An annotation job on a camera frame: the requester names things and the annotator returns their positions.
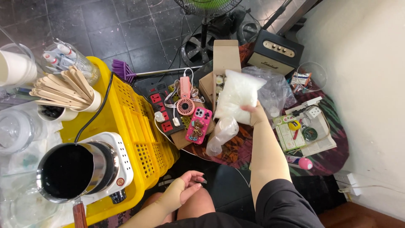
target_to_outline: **paper cup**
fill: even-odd
[[[64,108],[62,114],[58,117],[58,118],[52,118],[49,116],[46,116],[42,113],[43,108],[41,107],[41,105],[38,106],[38,116],[43,119],[44,121],[47,122],[53,122],[53,121],[71,121],[74,118],[76,118],[76,116],[79,114],[77,111],[73,111],[70,108]]]
[[[76,112],[96,112],[101,105],[101,94],[94,89],[93,89],[93,91],[94,91],[94,100],[89,107],[87,107],[83,110],[76,110],[76,109],[72,109],[72,110],[74,110]]]
[[[0,48],[0,86],[20,86],[37,77],[37,68],[32,59],[34,56],[5,50],[12,47],[13,44],[8,44]]]

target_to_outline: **cardboard box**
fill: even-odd
[[[200,102],[194,102],[194,104],[195,104],[196,108],[198,108],[198,107],[207,108],[203,103],[200,103]],[[215,128],[215,122],[213,121],[213,118],[211,118],[209,125],[208,125],[206,135],[211,133],[214,130],[214,128]],[[170,135],[172,137],[172,140],[175,143],[177,149],[183,149],[187,145],[192,144],[192,142],[185,139],[187,130],[188,130],[188,128],[175,132]]]
[[[216,78],[214,75],[224,74],[225,70],[242,72],[239,58],[239,43],[237,40],[215,40],[213,51],[213,71],[199,81],[199,89],[205,98],[212,103],[212,111],[215,112],[217,100]]]

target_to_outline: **newspaper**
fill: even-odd
[[[302,105],[297,106],[295,108],[286,110],[286,114],[291,114],[295,110],[302,109]],[[297,120],[303,118],[305,115],[301,113],[299,116],[297,116]],[[328,133],[328,125],[326,123],[325,118],[323,117],[322,114],[319,114],[315,119],[312,120],[311,124],[309,127],[314,128],[317,133],[318,133],[318,139],[324,138]],[[332,148],[336,147],[335,141],[332,139],[332,136],[329,134],[328,137],[322,139],[322,140],[315,140],[313,142],[307,142],[308,147],[305,147],[304,149],[301,150],[303,157],[314,155],[316,153],[326,151]]]

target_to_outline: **beige compression glove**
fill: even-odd
[[[162,224],[170,213],[181,207],[195,192],[201,188],[204,174],[188,171],[175,179],[163,195],[155,202],[139,211],[124,223],[121,228],[153,228]]]
[[[291,181],[291,176],[286,157],[260,102],[257,102],[256,107],[244,105],[241,109],[252,114],[250,123],[254,129],[250,183],[256,208],[257,196],[265,184],[275,179]]]

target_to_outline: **person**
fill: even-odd
[[[256,224],[215,212],[208,191],[198,183],[204,181],[203,173],[188,171],[175,179],[164,193],[152,195],[122,228],[323,228],[309,203],[292,184],[286,158],[260,103],[241,109],[251,113],[254,128],[251,189]]]

